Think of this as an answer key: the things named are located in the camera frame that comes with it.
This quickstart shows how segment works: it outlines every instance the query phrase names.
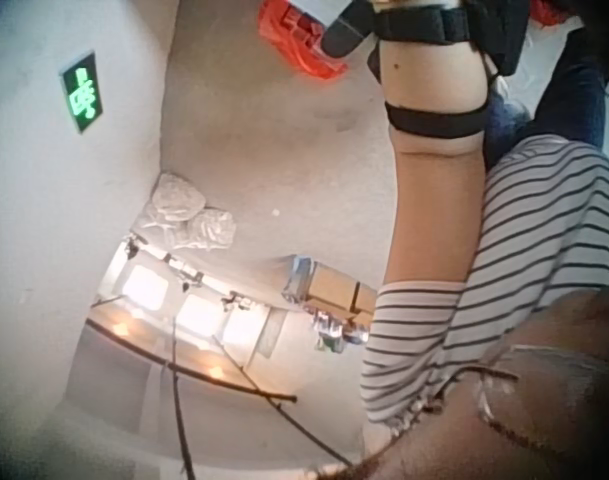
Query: jeans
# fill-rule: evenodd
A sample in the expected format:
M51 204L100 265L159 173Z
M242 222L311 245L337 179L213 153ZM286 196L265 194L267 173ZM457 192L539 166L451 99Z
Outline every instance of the jeans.
M487 171L515 145L534 135L559 135L601 150L606 83L585 29L571 32L533 120L520 118L499 95L491 95L484 145Z

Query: black strap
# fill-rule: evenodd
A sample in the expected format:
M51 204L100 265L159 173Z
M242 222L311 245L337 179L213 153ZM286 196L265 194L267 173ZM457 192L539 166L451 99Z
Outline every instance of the black strap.
M463 138L486 128L488 101L477 110L466 113L434 113L394 107L386 103L389 122L396 129L422 137Z
M452 45L471 40L466 8L395 8L375 15L374 32L392 42Z

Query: red object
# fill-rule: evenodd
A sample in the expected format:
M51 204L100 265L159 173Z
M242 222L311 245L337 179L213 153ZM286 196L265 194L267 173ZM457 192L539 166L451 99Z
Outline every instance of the red object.
M265 0L259 14L259 32L288 63L308 75L330 80L348 68L317 48L324 26L287 0Z
M564 23L570 15L558 12L546 0L531 0L531 18L545 27Z

